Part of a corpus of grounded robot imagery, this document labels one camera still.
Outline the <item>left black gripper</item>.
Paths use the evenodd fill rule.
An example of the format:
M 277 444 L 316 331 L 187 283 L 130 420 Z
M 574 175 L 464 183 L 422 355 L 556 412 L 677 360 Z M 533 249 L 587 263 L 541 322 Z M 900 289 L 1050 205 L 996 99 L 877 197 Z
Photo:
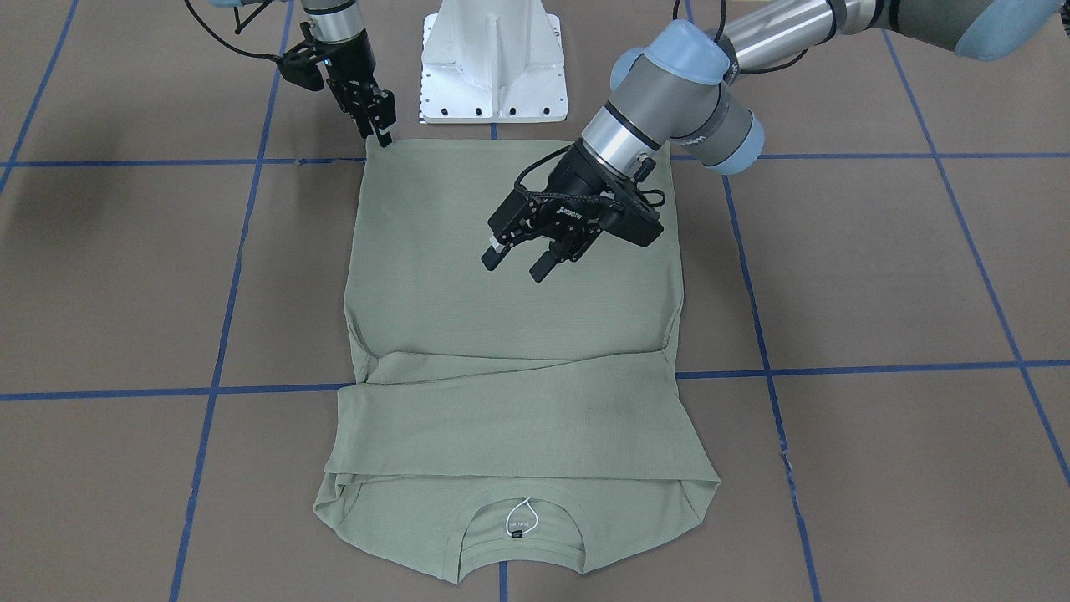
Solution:
M 482 264 L 496 271 L 514 247 L 546 237 L 548 250 L 530 269 L 540 283 L 559 263 L 577 262 L 600 233 L 647 247 L 664 231 L 659 209 L 632 202 L 624 183 L 582 142 L 559 148 L 513 180 L 513 190 L 488 220 L 492 236 Z

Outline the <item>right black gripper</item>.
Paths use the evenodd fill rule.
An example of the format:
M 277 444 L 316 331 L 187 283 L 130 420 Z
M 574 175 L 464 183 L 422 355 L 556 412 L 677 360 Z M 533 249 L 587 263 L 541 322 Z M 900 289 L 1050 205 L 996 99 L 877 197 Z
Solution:
M 374 81 L 374 55 L 369 35 L 360 33 L 339 44 L 322 45 L 328 88 L 346 115 L 355 121 L 360 137 L 374 135 L 379 146 L 388 146 L 389 127 L 396 122 L 393 92 Z

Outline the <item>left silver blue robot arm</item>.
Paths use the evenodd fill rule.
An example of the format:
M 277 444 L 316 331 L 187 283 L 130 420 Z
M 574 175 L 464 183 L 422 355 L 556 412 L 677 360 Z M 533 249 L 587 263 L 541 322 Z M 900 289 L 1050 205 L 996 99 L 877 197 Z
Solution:
M 546 237 L 532 265 L 536 282 L 577 262 L 608 233 L 638 247 L 661 235 L 666 194 L 643 191 L 656 154 L 683 148 L 712 171 L 737 174 L 765 142 L 752 108 L 734 99 L 738 79 L 785 70 L 830 38 L 871 29 L 979 61 L 1011 55 L 1035 37 L 1058 1 L 771 1 L 733 22 L 704 30 L 674 18 L 649 45 L 620 56 L 611 95 L 557 161 L 540 191 L 522 177 L 489 218 L 488 271 L 517 245 Z

